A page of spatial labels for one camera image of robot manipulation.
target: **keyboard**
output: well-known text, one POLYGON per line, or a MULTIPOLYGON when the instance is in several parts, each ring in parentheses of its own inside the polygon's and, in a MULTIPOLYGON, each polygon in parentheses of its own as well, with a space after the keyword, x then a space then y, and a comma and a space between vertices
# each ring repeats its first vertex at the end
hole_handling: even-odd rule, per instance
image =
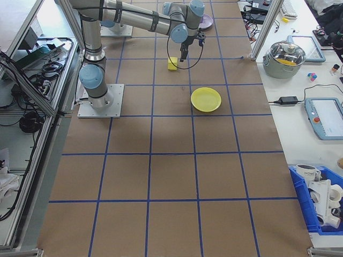
POLYGON ((295 20, 298 17, 298 14, 294 11, 290 0, 284 0, 280 9, 280 13, 282 17, 285 17, 291 20, 295 20))

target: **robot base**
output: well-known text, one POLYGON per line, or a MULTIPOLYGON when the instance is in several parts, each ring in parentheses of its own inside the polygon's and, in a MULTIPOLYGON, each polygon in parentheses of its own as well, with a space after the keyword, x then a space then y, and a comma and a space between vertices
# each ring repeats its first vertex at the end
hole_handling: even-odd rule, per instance
MULTIPOLYGON (((104 108, 93 108, 88 100, 81 101, 78 112, 79 118, 119 118, 122 110, 124 84, 108 84, 108 90, 111 91, 114 99, 113 103, 104 108)), ((85 91, 83 98, 87 98, 88 94, 85 91)))
POLYGON ((132 26, 124 25, 122 28, 113 29, 101 26, 101 37, 131 37, 132 26))

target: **purple plate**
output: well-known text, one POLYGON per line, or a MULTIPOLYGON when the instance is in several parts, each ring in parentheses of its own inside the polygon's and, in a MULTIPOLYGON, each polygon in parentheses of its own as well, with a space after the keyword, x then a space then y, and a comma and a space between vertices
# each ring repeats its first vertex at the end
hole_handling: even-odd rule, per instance
POLYGON ((207 29, 209 27, 211 27, 213 24, 213 19, 211 16, 204 14, 203 19, 201 20, 200 24, 199 24, 199 28, 201 29, 207 29))

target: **power adapter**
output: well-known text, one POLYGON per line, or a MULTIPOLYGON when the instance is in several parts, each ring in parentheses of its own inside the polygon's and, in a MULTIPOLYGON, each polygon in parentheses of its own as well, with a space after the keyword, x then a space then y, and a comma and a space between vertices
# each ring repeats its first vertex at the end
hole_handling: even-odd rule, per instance
POLYGON ((277 101, 274 101, 273 103, 286 105, 286 104, 297 104, 300 101, 296 96, 282 96, 277 101))
POLYGON ((11 89, 11 95, 16 97, 16 96, 19 96, 22 94, 23 94, 23 90, 21 90, 20 86, 18 86, 17 84, 14 84, 12 89, 11 89))

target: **screen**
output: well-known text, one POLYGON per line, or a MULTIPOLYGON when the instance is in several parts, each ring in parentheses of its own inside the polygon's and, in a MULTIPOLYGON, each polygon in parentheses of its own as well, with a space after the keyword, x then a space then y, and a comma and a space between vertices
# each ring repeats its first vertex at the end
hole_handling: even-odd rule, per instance
POLYGON ((322 58, 317 46, 315 45, 313 38, 310 36, 292 36, 293 42, 301 47, 307 59, 319 59, 322 58))
POLYGON ((343 136, 343 114, 335 100, 313 100, 325 134, 328 136, 343 136))

